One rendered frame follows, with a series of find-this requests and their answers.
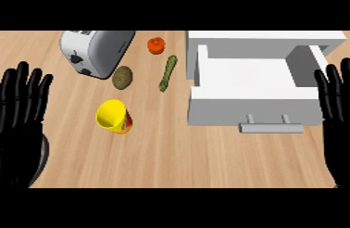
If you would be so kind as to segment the orange bell pepper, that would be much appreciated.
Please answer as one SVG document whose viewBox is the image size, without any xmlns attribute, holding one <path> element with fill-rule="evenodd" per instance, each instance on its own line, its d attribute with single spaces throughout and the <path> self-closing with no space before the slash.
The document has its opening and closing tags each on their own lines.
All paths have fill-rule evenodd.
<svg viewBox="0 0 350 228">
<path fill-rule="evenodd" d="M 159 37 L 152 38 L 147 41 L 147 49 L 153 55 L 160 54 L 163 52 L 163 48 L 165 48 L 165 42 Z"/>
</svg>

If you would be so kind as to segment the brown potato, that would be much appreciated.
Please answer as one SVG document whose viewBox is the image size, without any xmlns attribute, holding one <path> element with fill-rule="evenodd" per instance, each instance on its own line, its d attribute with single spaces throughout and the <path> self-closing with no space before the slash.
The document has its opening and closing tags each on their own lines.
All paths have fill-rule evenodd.
<svg viewBox="0 0 350 228">
<path fill-rule="evenodd" d="M 116 68 L 112 76 L 112 84 L 119 89 L 123 90 L 132 81 L 132 71 L 126 66 Z"/>
</svg>

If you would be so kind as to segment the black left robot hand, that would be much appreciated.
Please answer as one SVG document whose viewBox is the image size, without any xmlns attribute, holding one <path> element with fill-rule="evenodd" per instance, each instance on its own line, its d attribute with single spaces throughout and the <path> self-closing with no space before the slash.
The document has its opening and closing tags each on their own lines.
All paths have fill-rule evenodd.
<svg viewBox="0 0 350 228">
<path fill-rule="evenodd" d="M 29 188 L 47 159 L 42 121 L 53 75 L 22 61 L 0 82 L 0 190 Z"/>
</svg>

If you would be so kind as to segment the white cabinet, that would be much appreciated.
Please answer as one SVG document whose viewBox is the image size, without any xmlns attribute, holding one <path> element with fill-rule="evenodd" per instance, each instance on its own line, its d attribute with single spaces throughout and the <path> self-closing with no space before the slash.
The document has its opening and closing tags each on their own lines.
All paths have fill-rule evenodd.
<svg viewBox="0 0 350 228">
<path fill-rule="evenodd" d="M 209 58 L 282 59 L 296 85 L 311 87 L 321 65 L 308 47 L 324 57 L 344 41 L 341 31 L 186 31 L 186 79 L 193 79 L 196 49 L 205 45 Z"/>
</svg>

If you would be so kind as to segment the white open drawer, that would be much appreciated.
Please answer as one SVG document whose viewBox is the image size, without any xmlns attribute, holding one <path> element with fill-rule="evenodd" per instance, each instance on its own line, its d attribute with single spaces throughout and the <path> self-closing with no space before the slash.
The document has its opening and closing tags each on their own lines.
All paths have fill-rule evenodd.
<svg viewBox="0 0 350 228">
<path fill-rule="evenodd" d="M 279 123 L 287 116 L 301 125 L 320 124 L 313 71 L 324 65 L 315 45 L 295 46 L 284 58 L 211 58 L 208 47 L 200 45 L 187 123 L 234 126 L 246 116 L 256 123 Z"/>
</svg>

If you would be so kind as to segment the yellow cup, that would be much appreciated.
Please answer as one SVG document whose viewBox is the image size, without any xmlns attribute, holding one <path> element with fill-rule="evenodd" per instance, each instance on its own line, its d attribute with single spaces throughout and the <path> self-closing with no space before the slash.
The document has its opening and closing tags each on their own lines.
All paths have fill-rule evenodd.
<svg viewBox="0 0 350 228">
<path fill-rule="evenodd" d="M 112 133 L 128 133 L 132 127 L 132 119 L 119 100 L 110 99 L 101 103 L 95 112 L 95 123 Z"/>
</svg>

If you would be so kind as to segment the green cucumber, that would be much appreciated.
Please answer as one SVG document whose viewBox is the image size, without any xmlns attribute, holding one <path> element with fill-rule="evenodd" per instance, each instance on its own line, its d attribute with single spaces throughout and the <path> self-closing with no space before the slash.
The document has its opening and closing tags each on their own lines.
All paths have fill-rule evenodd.
<svg viewBox="0 0 350 228">
<path fill-rule="evenodd" d="M 177 57 L 171 55 L 166 59 L 165 70 L 163 70 L 162 78 L 157 85 L 159 92 L 162 93 L 165 92 L 168 88 L 168 82 L 169 82 L 169 77 L 175 68 L 175 63 L 177 63 Z"/>
</svg>

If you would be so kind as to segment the silver toaster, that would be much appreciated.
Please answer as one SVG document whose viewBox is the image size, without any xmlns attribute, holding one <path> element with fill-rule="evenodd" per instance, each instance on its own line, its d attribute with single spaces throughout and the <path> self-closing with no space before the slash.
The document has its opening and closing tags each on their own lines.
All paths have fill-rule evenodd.
<svg viewBox="0 0 350 228">
<path fill-rule="evenodd" d="M 63 31 L 59 45 L 75 71 L 107 79 L 132 41 L 134 31 Z"/>
</svg>

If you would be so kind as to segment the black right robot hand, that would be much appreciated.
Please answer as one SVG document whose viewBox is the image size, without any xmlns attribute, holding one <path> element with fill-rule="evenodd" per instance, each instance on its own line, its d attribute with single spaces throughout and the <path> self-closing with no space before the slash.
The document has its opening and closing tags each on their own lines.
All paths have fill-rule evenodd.
<svg viewBox="0 0 350 228">
<path fill-rule="evenodd" d="M 350 57 L 341 68 L 327 64 L 314 70 L 321 109 L 321 142 L 324 165 L 335 187 L 350 188 Z"/>
</svg>

